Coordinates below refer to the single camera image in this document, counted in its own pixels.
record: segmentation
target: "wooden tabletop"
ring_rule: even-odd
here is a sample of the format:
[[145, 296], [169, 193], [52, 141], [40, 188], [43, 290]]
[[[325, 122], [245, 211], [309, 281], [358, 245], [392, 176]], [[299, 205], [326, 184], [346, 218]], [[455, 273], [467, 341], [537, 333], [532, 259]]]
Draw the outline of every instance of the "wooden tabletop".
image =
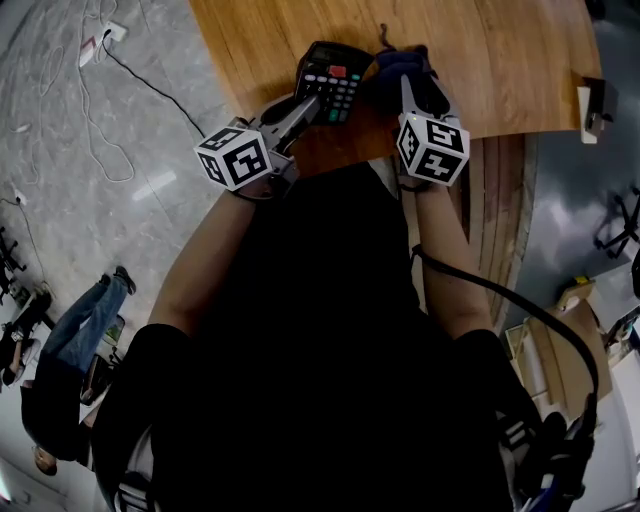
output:
[[[381, 23], [398, 48], [427, 45], [472, 138], [577, 129], [576, 76], [601, 76], [584, 0], [190, 2], [228, 99], [244, 117], [293, 91], [311, 43], [375, 54]], [[394, 125], [356, 100], [345, 126], [308, 130], [293, 153], [307, 175], [386, 156]]]

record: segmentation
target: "power outlet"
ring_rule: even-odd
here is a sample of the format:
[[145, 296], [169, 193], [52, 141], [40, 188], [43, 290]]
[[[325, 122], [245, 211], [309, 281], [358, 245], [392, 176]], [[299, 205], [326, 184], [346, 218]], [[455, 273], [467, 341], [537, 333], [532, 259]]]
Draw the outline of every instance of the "power outlet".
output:
[[118, 25], [113, 21], [107, 22], [102, 33], [104, 34], [107, 30], [111, 30], [111, 33], [107, 37], [110, 37], [114, 41], [118, 42], [121, 42], [128, 33], [128, 30], [125, 27], [123, 27], [122, 25]]

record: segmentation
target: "white cable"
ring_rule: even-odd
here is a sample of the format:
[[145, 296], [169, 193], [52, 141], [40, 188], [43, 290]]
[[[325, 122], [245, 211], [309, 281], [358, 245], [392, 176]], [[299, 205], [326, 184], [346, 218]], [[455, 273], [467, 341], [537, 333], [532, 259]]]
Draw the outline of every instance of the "white cable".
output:
[[[53, 56], [58, 53], [58, 51], [60, 51], [60, 59], [58, 60], [58, 66], [56, 67], [55, 72], [51, 73], [51, 61]], [[25, 184], [27, 185], [37, 185], [38, 182], [40, 181], [40, 173], [38, 172], [38, 169], [36, 168], [36, 164], [35, 164], [35, 159], [33, 156], [33, 148], [39, 144], [40, 142], [42, 142], [42, 100], [44, 99], [44, 97], [47, 95], [47, 93], [49, 92], [49, 89], [51, 89], [51, 86], [53, 85], [53, 82], [56, 81], [56, 78], [58, 78], [58, 75], [60, 74], [60, 68], [62, 67], [62, 61], [64, 60], [64, 47], [63, 46], [57, 46], [55, 49], [49, 51], [49, 54], [47, 55], [47, 58], [44, 61], [44, 66], [42, 66], [42, 71], [40, 71], [40, 82], [38, 83], [38, 95], [39, 95], [39, 99], [38, 99], [38, 136], [36, 138], [35, 141], [33, 141], [31, 143], [31, 172], [33, 172], [33, 175], [36, 177], [35, 181], [26, 181], [25, 180]], [[47, 79], [47, 83], [44, 85], [44, 89], [42, 88], [42, 79], [44, 78], [44, 73], [45, 71], [48, 70], [48, 79]]]
[[[98, 22], [100, 23], [100, 27], [102, 28], [102, 30], [104, 30], [104, 23], [102, 23], [102, 0], [98, 0], [98, 1], [99, 1]], [[113, 16], [117, 10], [118, 10], [118, 0], [113, 0], [113, 9], [111, 9], [111, 12], [107, 15], [107, 21], [109, 21], [111, 16]]]
[[[117, 0], [113, 0], [113, 9], [111, 9], [111, 12], [107, 15], [107, 21], [111, 19], [111, 16], [113, 16], [117, 10], [118, 10], [118, 2]], [[102, 0], [99, 0], [99, 3], [98, 3], [98, 21], [100, 23], [102, 34], [104, 34], [106, 26], [102, 22]], [[100, 43], [98, 44], [98, 48], [93, 53], [94, 64], [102, 64], [107, 59], [106, 54], [103, 59], [100, 59], [100, 50], [102, 50], [102, 45], [104, 44], [105, 44], [105, 40], [104, 40], [104, 36], [102, 36], [102, 38], [100, 39]]]
[[[80, 18], [80, 28], [78, 30], [78, 36], [79, 36], [79, 42], [78, 42], [78, 59], [77, 59], [77, 66], [78, 66], [78, 78], [79, 78], [79, 82], [80, 82], [80, 95], [82, 96], [82, 114], [84, 115], [85, 118], [85, 126], [87, 128], [87, 141], [88, 141], [88, 146], [89, 146], [89, 156], [91, 156], [91, 158], [93, 159], [94, 162], [96, 162], [99, 166], [100, 169], [102, 169], [102, 174], [104, 174], [104, 177], [107, 179], [107, 181], [111, 182], [111, 183], [122, 183], [125, 181], [130, 181], [134, 178], [135, 176], [135, 169], [133, 167], [133, 164], [131, 163], [131, 160], [129, 160], [129, 157], [126, 155], [126, 153], [124, 152], [124, 149], [122, 149], [121, 146], [119, 146], [118, 144], [114, 144], [113, 142], [110, 142], [109, 140], [107, 140], [107, 138], [104, 136], [104, 133], [102, 133], [102, 130], [100, 129], [100, 127], [93, 121], [93, 119], [91, 119], [91, 95], [89, 94], [89, 90], [87, 89], [85, 83], [84, 83], [84, 79], [82, 78], [82, 71], [80, 69], [80, 50], [82, 47], [82, 39], [84, 37], [84, 20], [85, 19], [97, 19], [98, 22], [100, 22], [102, 15], [100, 14], [101, 10], [102, 10], [102, 0], [100, 0], [100, 3], [98, 4], [98, 14], [87, 14], [87, 6], [89, 5], [89, 0], [85, 0], [84, 2], [84, 8], [82, 9], [82, 16]], [[116, 0], [114, 0], [114, 9], [112, 9], [112, 12], [109, 13], [109, 16], [111, 16], [114, 12], [115, 9], [117, 9], [118, 7], [118, 3]], [[98, 158], [96, 157], [95, 153], [93, 152], [93, 144], [91, 143], [91, 129], [89, 128], [89, 124], [91, 124], [91, 126], [93, 126], [96, 130], [98, 130], [98, 133], [100, 134], [100, 137], [102, 138], [103, 142], [105, 144], [107, 144], [108, 146], [111, 146], [112, 148], [116, 148], [120, 151], [120, 153], [122, 154], [122, 156], [124, 157], [124, 159], [127, 161], [127, 164], [129, 165], [129, 169], [131, 169], [131, 175], [126, 177], [126, 178], [122, 178], [122, 179], [113, 179], [111, 177], [109, 177], [109, 175], [107, 174], [107, 170], [104, 168], [104, 165], [102, 165], [102, 162], [100, 162], [100, 160], [98, 160]]]

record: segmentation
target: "black shirt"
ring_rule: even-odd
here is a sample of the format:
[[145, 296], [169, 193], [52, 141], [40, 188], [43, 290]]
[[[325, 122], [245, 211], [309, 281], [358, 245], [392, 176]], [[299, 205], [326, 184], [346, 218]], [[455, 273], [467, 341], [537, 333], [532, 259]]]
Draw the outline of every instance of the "black shirt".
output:
[[75, 460], [90, 430], [79, 423], [82, 373], [40, 354], [31, 388], [20, 388], [22, 424], [34, 442], [60, 460]]
[[419, 311], [402, 211], [370, 169], [260, 210], [226, 284], [195, 339], [133, 340], [93, 431], [107, 496], [152, 425], [163, 510], [512, 509], [495, 411], [526, 393], [493, 333], [451, 340]]

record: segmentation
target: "gray floor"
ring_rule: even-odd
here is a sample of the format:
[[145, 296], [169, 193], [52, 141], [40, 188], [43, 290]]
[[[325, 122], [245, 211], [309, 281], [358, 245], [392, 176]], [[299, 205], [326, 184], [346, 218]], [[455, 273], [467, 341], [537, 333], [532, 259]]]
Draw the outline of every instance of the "gray floor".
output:
[[[611, 218], [613, 196], [622, 195], [633, 208], [629, 187], [640, 184], [640, 15], [626, 0], [607, 6], [606, 20], [594, 28], [603, 76], [620, 94], [615, 123], [595, 146], [581, 144], [576, 132], [539, 136], [534, 211], [516, 291], [543, 307], [552, 306], [574, 276], [607, 271], [638, 250], [630, 243], [612, 261], [593, 245], [596, 234], [606, 241], [621, 231], [620, 218]], [[512, 307], [505, 327], [524, 317]]]
[[[19, 2], [6, 0], [3, 9]], [[199, 135], [185, 117], [110, 59], [82, 73], [93, 120], [122, 147], [135, 176], [111, 183], [92, 160], [76, 62], [83, 9], [95, 18], [98, 4], [106, 22], [113, 0], [36, 2], [0, 57], [0, 197], [15, 198], [17, 188], [27, 199], [24, 210], [55, 294], [54, 319], [116, 263], [129, 269], [138, 293], [121, 310], [126, 345], [146, 323], [171, 263], [222, 190], [200, 169], [192, 149]], [[186, 0], [119, 0], [112, 19], [129, 29], [112, 47], [117, 56], [175, 96], [205, 132], [228, 122], [232, 114]], [[83, 25], [84, 40], [102, 33], [96, 19]], [[63, 56], [46, 91], [49, 55], [54, 71]], [[27, 123], [25, 133], [10, 131]], [[106, 145], [95, 128], [91, 134], [106, 173], [113, 179], [130, 175], [120, 151]], [[32, 162], [39, 174], [35, 185]], [[25, 281], [39, 282], [42, 273], [20, 211], [1, 203], [0, 219], [20, 242], [20, 258], [29, 265]]]

